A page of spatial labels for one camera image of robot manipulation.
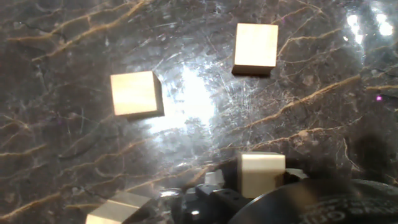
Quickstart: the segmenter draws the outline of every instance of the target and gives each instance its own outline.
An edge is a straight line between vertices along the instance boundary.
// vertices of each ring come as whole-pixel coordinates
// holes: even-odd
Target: wooden cube
[[[162,85],[153,72],[111,75],[111,87],[115,115],[163,114]]]
[[[86,224],[121,224],[150,198],[121,192],[87,215]]]
[[[285,156],[275,152],[244,152],[238,156],[238,190],[256,198],[281,186]]]
[[[236,28],[233,74],[268,75],[276,66],[278,26],[242,24]]]

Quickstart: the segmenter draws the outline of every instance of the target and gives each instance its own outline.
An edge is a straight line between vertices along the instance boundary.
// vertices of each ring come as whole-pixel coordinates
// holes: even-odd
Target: dark marble tabletop
[[[397,11],[395,0],[0,1],[1,220],[84,223],[118,191],[193,184],[238,151],[283,153],[314,178],[396,184]],[[279,25],[270,77],[231,74],[238,22]],[[145,70],[165,116],[116,117],[109,76]]]

